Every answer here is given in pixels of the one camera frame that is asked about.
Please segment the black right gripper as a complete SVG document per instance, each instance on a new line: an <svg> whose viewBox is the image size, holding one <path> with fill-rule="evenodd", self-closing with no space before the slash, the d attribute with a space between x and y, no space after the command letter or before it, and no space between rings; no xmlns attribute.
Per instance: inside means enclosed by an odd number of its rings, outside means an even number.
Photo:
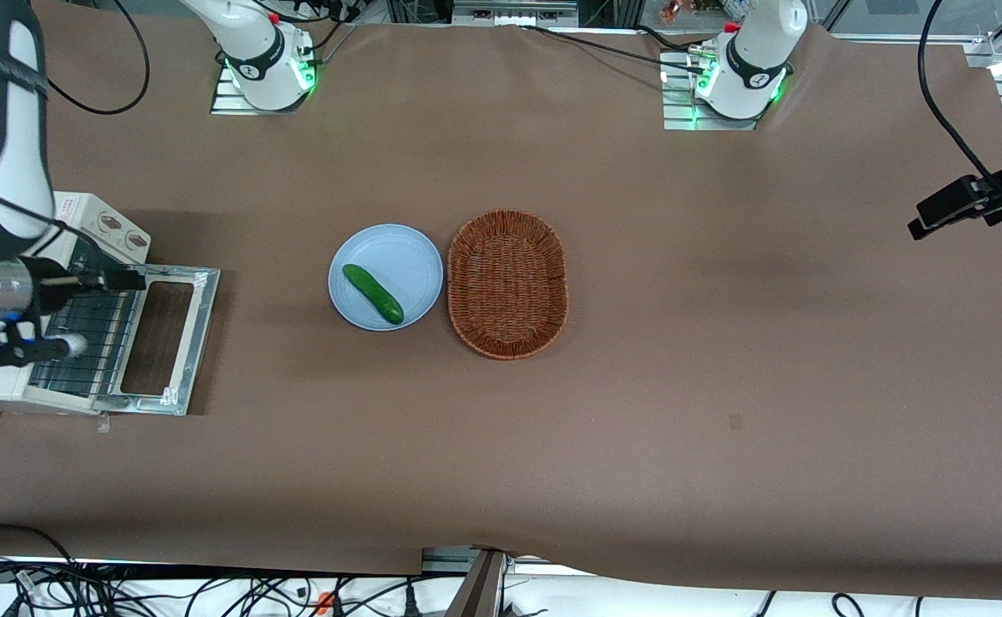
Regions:
<svg viewBox="0 0 1002 617"><path fill-rule="evenodd" d="M73 277L56 261L29 261L32 281L32 308L39 316L65 308L73 294ZM75 274L80 292L145 291L147 278L129 268L81 271Z"/></svg>

